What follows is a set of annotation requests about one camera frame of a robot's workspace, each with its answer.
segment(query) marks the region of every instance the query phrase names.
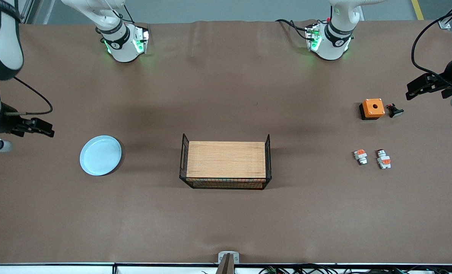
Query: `round plate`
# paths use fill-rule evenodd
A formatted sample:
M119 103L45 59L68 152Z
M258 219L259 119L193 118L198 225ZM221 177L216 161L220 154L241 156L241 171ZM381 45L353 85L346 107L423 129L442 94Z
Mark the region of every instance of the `round plate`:
M94 176L106 175L118 166L121 160L121 145L111 136L92 138L80 152L80 166Z

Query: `black wire basket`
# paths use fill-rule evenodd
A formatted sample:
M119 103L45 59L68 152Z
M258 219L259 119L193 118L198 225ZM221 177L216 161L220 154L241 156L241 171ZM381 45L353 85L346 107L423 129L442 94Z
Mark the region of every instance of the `black wire basket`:
M270 135L265 142L265 177L263 178L204 178L187 177L189 140L182 136L182 155L179 178L194 189L251 189L262 190L271 181Z

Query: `wooden board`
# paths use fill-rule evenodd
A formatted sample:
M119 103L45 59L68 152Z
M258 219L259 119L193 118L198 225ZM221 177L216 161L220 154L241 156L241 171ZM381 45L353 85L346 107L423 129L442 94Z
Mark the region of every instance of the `wooden board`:
M187 177L266 178L265 144L191 141Z

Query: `white and orange connector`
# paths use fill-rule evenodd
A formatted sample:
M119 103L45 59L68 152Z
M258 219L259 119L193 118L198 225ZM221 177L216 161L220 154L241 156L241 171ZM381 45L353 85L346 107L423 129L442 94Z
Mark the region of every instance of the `white and orange connector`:
M354 158L359 161L360 165L366 165L368 163L368 154L363 149L354 152Z
M379 167L382 169L391 168L391 159L388 155L386 155L386 152L383 149L376 151L378 156L378 163Z

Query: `table surface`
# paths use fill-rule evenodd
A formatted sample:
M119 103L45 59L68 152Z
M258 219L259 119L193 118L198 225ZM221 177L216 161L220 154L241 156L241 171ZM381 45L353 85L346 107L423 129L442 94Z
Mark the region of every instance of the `table surface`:
M452 108L437 93L404 95L422 74L410 48L426 24L360 22L337 61L277 22L153 25L148 55L128 64L94 26L21 26L19 77L54 104L42 118L56 134L0 135L16 147L0 154L0 262L208 262L235 250L242 262L452 263ZM417 59L442 71L452 34L430 29ZM46 109L14 80L0 89L19 111ZM405 113L360 120L360 102L378 97ZM183 133L270 134L272 181L190 189L179 180ZM104 177L79 166L97 135L125 148Z

